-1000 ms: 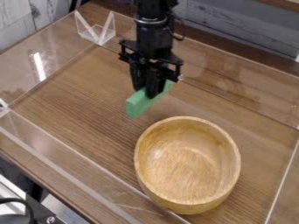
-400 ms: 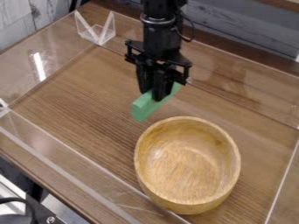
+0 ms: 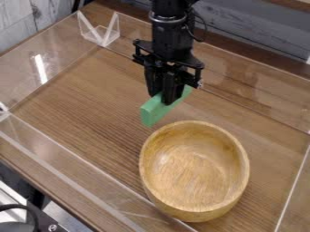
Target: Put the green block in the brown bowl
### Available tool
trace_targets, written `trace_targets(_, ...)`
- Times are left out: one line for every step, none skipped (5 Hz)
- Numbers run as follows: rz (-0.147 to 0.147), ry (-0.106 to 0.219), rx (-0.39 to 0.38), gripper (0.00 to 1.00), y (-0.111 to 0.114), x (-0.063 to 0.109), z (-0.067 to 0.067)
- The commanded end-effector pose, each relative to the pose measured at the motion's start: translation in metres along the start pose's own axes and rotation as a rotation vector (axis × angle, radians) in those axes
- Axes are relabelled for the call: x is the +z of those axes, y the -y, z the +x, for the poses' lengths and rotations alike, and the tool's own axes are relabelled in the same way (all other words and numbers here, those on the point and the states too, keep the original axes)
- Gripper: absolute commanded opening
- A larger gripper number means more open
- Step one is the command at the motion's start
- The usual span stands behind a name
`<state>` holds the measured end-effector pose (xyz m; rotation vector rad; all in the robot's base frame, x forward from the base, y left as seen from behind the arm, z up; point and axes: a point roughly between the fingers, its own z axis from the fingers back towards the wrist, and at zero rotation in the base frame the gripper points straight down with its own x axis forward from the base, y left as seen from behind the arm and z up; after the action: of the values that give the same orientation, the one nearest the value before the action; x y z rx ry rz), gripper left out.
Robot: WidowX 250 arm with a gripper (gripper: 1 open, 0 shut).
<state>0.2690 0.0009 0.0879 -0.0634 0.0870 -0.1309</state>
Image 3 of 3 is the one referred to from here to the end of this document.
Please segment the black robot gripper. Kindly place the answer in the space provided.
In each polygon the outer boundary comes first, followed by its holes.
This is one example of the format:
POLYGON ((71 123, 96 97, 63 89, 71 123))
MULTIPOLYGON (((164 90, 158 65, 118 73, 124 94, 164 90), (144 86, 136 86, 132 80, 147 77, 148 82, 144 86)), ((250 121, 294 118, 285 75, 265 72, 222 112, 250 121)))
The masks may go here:
POLYGON ((148 95, 162 91, 171 105, 183 94, 184 84, 200 87, 203 62, 192 55, 195 17, 151 18, 151 40, 134 40, 134 61, 144 66, 148 95))

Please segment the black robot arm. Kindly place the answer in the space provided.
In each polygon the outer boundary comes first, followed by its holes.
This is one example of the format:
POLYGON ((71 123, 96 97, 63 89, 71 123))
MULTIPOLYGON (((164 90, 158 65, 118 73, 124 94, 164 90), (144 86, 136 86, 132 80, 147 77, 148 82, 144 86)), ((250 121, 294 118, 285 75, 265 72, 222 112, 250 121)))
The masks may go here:
POLYGON ((200 87, 204 63, 194 56, 195 12, 199 0, 152 0, 148 19, 151 40, 134 40, 134 61, 144 66, 148 95, 162 95, 171 105, 183 95, 186 86, 200 87))

